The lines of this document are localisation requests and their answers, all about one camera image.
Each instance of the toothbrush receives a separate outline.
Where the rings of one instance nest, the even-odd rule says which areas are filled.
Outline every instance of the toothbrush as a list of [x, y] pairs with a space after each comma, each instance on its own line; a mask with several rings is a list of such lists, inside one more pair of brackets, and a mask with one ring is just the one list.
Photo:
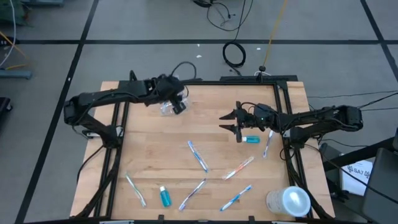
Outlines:
[[133, 187], [136, 195], [139, 197], [141, 205], [145, 208], [147, 206], [147, 204], [145, 203], [144, 197], [142, 196], [140, 191], [137, 189], [137, 187], [132, 183], [132, 180], [130, 179], [129, 174], [127, 172], [126, 172], [126, 178], [129, 181], [131, 187]]
[[199, 163], [202, 166], [202, 168], [205, 170], [205, 172], [208, 172], [207, 164], [200, 157], [199, 152], [195, 149], [195, 147], [193, 146], [193, 143], [191, 141], [188, 141], [188, 145], [189, 145], [189, 148], [191, 149], [193, 155], [195, 156], [195, 158], [199, 161]]
[[246, 159], [244, 162], [242, 162], [238, 168], [236, 168], [234, 171], [228, 173], [226, 176], [223, 177], [224, 180], [228, 180], [231, 178], [233, 175], [235, 175], [237, 172], [239, 172], [241, 169], [243, 169], [245, 166], [247, 166], [251, 161], [254, 160], [254, 157], [250, 157], [249, 159]]
[[242, 190], [237, 196], [232, 198], [227, 204], [225, 204], [222, 208], [220, 208], [220, 211], [226, 210], [229, 206], [231, 206], [237, 199], [239, 199], [243, 193], [249, 191], [251, 189], [251, 185], [247, 186], [244, 190]]
[[267, 157], [268, 146], [269, 146], [269, 143], [271, 142], [271, 138], [272, 138], [272, 135], [273, 135], [273, 134], [274, 134], [274, 132], [271, 130], [271, 131], [269, 132], [269, 135], [268, 135], [268, 141], [267, 141], [266, 150], [262, 153], [262, 157], [263, 157], [263, 158], [266, 158], [266, 157]]
[[185, 208], [186, 202], [188, 201], [188, 199], [189, 199], [190, 197], [192, 197], [195, 193], [197, 193], [197, 192], [204, 186], [205, 183], [206, 183], [206, 178], [204, 178], [204, 179], [200, 182], [200, 184], [198, 185], [198, 187], [196, 187], [196, 188], [185, 198], [185, 200], [181, 203], [180, 207], [178, 208], [180, 211], [182, 211], [182, 210]]

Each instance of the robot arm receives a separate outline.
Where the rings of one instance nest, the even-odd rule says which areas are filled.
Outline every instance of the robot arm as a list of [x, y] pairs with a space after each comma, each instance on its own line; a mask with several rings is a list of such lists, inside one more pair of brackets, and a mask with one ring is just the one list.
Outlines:
[[84, 126], [99, 134], [105, 147], [114, 148], [120, 144], [115, 126], [106, 126], [88, 114], [96, 106], [113, 103], [143, 103], [146, 106], [170, 101], [175, 114], [180, 114], [186, 106], [182, 103], [183, 83], [173, 76], [161, 75], [150, 80], [137, 80], [133, 72], [130, 81], [117, 89], [82, 93], [66, 101], [63, 106], [64, 122], [71, 126]]
[[[248, 113], [242, 105], [254, 105], [254, 113]], [[309, 138], [321, 136], [336, 130], [358, 131], [363, 127], [361, 110], [353, 106], [332, 106], [320, 110], [297, 114], [278, 114], [270, 106], [250, 102], [236, 102], [236, 109], [220, 119], [236, 119], [236, 126], [220, 125], [236, 135], [236, 141], [242, 141], [242, 128], [266, 128], [282, 133], [293, 147], [304, 147]], [[297, 127], [312, 124], [306, 128]]]

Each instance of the gray floor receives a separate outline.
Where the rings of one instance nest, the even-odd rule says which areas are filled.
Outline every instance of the gray floor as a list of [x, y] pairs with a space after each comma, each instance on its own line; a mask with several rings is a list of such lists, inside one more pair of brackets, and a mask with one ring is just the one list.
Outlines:
[[[64, 7], [35, 7], [30, 27], [18, 27], [21, 40], [78, 40], [93, 0], [65, 0]], [[224, 0], [239, 21], [241, 0]], [[398, 3], [394, 0], [367, 1], [385, 39], [398, 39]], [[282, 1], [254, 1], [242, 26], [239, 39], [268, 39]], [[216, 12], [210, 17], [219, 20]], [[0, 30], [12, 33], [9, 26]], [[178, 0], [100, 0], [87, 39], [163, 40], [233, 39], [234, 32], [211, 26], [206, 9]], [[289, 1], [276, 39], [376, 40], [376, 35], [357, 0]], [[20, 45], [30, 57], [31, 80], [0, 80], [0, 96], [10, 97], [14, 110], [2, 126], [0, 135], [0, 223], [12, 223], [18, 213], [27, 185], [39, 156], [45, 135], [77, 45]], [[85, 45], [76, 68], [68, 97], [83, 91], [97, 91], [105, 80], [125, 80], [133, 69], [139, 78], [170, 73], [181, 61], [193, 62], [198, 77], [218, 80], [234, 75], [224, 63], [223, 44], [144, 44]], [[264, 60], [265, 44], [244, 45], [246, 64], [240, 69], [252, 75]], [[389, 45], [398, 58], [398, 45]], [[238, 50], [227, 50], [231, 61], [238, 61]], [[23, 62], [14, 52], [7, 65]], [[369, 91], [398, 90], [395, 78], [380, 45], [291, 45], [275, 44], [267, 62], [274, 75], [297, 75], [305, 82], [308, 96], [327, 96]], [[190, 78], [192, 69], [177, 71]], [[312, 106], [362, 105], [384, 95], [309, 99]], [[369, 108], [397, 106], [389, 98]], [[347, 144], [372, 144], [389, 138], [398, 126], [396, 111], [363, 113], [364, 128], [356, 133], [335, 132], [326, 138]], [[331, 142], [333, 147], [350, 152]], [[77, 136], [62, 119], [58, 122], [47, 160], [26, 217], [26, 222], [68, 218], [75, 179], [83, 159], [86, 141]], [[339, 217], [357, 220], [337, 208]]]

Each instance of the wooden tabletop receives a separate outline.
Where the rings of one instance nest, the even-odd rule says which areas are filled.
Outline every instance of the wooden tabletop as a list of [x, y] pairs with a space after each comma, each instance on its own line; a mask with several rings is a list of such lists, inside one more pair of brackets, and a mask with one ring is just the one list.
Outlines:
[[[118, 82], [103, 82], [101, 90], [117, 88]], [[293, 113], [308, 111], [308, 101], [302, 82], [288, 82]], [[235, 107], [235, 101], [264, 103], [276, 109], [271, 86], [206, 86], [191, 85], [189, 109], [178, 116], [161, 116], [160, 105], [145, 107], [130, 104], [123, 151], [114, 198], [112, 219], [156, 220], [165, 215], [166, 220], [291, 220], [292, 217], [275, 215], [266, 207], [266, 195], [271, 190], [289, 186], [286, 164], [279, 157], [282, 140], [274, 134], [268, 157], [262, 152], [269, 129], [244, 129], [245, 135], [258, 135], [260, 144], [236, 143], [233, 133], [221, 129], [220, 121]], [[280, 91], [285, 110], [283, 93]], [[96, 109], [95, 118], [104, 124], [111, 123], [113, 105]], [[191, 140], [210, 168], [206, 174], [187, 145]], [[308, 144], [317, 147], [315, 140]], [[101, 146], [100, 139], [88, 141], [85, 158]], [[319, 152], [306, 147], [301, 150], [308, 188], [327, 213], [334, 216], [325, 173]], [[254, 156], [254, 161], [229, 180], [222, 176]], [[71, 215], [76, 215], [98, 189], [103, 167], [104, 150], [92, 159], [80, 174]], [[143, 194], [147, 207], [142, 208], [132, 187], [124, 177], [129, 172], [132, 181]], [[208, 181], [195, 194], [182, 212], [178, 207], [184, 198], [207, 177]], [[220, 208], [246, 186], [252, 189], [227, 210]], [[164, 208], [159, 187], [169, 191], [172, 206]], [[104, 214], [108, 192], [104, 194]]]

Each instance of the small blue bottle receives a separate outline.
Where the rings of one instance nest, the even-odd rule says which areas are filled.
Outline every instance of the small blue bottle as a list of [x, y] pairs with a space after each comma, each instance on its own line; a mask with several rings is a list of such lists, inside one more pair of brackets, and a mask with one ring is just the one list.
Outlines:
[[252, 144], [259, 144], [260, 137], [259, 136], [245, 136], [242, 138], [243, 142], [252, 143]]
[[169, 192], [166, 190], [164, 186], [160, 187], [160, 198], [162, 199], [162, 203], [165, 208], [169, 207], [172, 204]]

